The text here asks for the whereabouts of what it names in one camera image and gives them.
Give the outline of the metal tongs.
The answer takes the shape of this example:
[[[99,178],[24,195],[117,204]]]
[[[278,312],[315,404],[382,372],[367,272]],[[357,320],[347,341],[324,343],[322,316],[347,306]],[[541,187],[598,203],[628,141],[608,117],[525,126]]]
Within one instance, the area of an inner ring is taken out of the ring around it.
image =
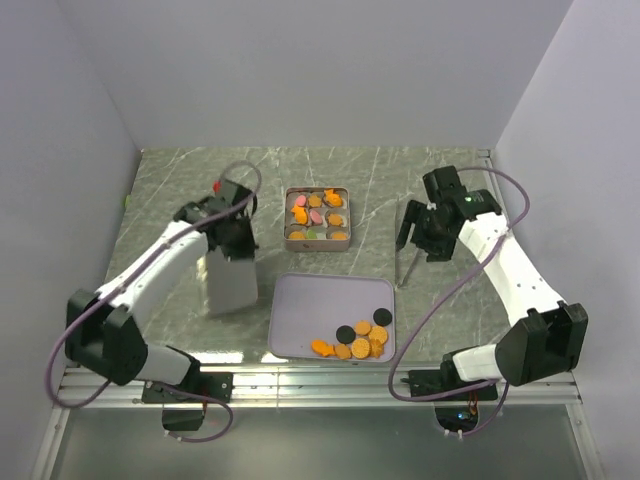
[[[409,279],[414,272],[418,261],[420,260],[421,253],[415,247],[413,247],[409,240],[406,240],[405,244],[400,247],[398,241],[400,240],[401,234],[405,230],[405,216],[406,211],[409,211],[409,217],[414,215],[413,210],[416,209],[414,206],[416,200],[409,199],[405,202],[401,202],[398,200],[396,202],[396,231],[395,231],[395,290],[399,291],[404,288]]]

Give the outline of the orange pineapple cookie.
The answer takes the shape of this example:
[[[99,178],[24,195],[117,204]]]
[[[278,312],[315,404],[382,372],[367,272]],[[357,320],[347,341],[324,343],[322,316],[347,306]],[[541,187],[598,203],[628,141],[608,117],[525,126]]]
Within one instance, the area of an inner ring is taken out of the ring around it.
[[[341,194],[335,189],[326,189],[324,191],[324,202],[332,208],[340,208],[343,206]]]

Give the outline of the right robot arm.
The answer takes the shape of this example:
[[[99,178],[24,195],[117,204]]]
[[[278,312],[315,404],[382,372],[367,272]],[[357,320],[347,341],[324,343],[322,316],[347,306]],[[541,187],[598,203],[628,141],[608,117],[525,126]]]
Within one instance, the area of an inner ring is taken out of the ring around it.
[[[425,400],[462,399],[473,389],[498,381],[522,386],[576,368],[588,314],[581,304],[567,303],[542,278],[488,191],[441,196],[433,207],[409,201],[396,247],[402,249],[407,243],[434,261],[449,260],[456,245],[464,245],[478,264],[450,291],[456,293],[484,273],[510,324],[497,343],[444,355],[437,390]]]

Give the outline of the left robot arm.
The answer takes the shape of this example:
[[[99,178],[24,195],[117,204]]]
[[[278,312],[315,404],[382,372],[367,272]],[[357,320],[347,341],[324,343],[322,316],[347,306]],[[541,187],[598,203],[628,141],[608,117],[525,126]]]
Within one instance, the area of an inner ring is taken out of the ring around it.
[[[211,315],[253,305],[258,298],[256,250],[245,203],[228,205],[207,197],[185,205],[118,277],[94,292],[80,289],[69,299],[65,356],[119,386],[150,381],[180,402],[210,395],[196,358],[148,343],[142,329],[184,271],[200,259],[206,261]]]

